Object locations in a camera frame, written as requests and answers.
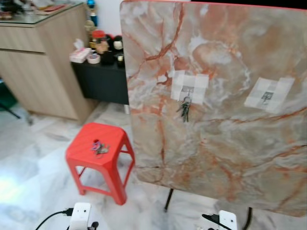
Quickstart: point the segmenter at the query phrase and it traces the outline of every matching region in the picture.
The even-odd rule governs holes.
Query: orange marble veining
[[[124,1],[120,15],[138,177],[305,215],[306,11]],[[209,77],[188,123],[171,99],[178,70]],[[259,78],[294,79],[274,114],[244,106]]]

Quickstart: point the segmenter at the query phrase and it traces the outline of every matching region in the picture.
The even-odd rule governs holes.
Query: black cabinet
[[[125,68],[113,65],[71,63],[84,97],[129,104]]]

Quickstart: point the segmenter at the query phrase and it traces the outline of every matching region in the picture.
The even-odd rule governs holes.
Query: roll of tape
[[[87,61],[90,64],[97,64],[100,62],[100,55],[98,54],[90,54],[87,56]]]

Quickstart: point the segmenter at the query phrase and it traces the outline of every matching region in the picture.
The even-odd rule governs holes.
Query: wooden cabinet
[[[0,75],[29,112],[84,121],[85,99],[69,61],[73,42],[87,42],[82,4],[35,24],[0,23]]]

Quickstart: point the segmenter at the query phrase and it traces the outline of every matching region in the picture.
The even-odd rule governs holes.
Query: white marble floor
[[[53,212],[72,207],[76,202],[92,204],[90,221],[99,222],[99,230],[207,230],[215,224],[200,218],[227,210],[237,215],[239,226],[246,219],[247,207],[234,206],[207,197],[175,191],[169,211],[163,212],[168,188],[139,181],[132,172],[127,185],[128,200],[118,206],[109,196],[87,192],[79,195],[66,165],[65,149],[81,125],[48,116],[29,116],[23,108],[12,108],[23,118],[18,120],[0,112],[0,229],[34,230]],[[98,122],[124,128],[130,140],[130,117],[122,105],[100,103],[87,122]],[[125,172],[128,159],[120,159]],[[86,172],[83,182],[105,186],[96,172]],[[42,230],[65,230],[70,218],[52,217]],[[307,217],[294,218],[254,210],[251,230],[306,229]]]

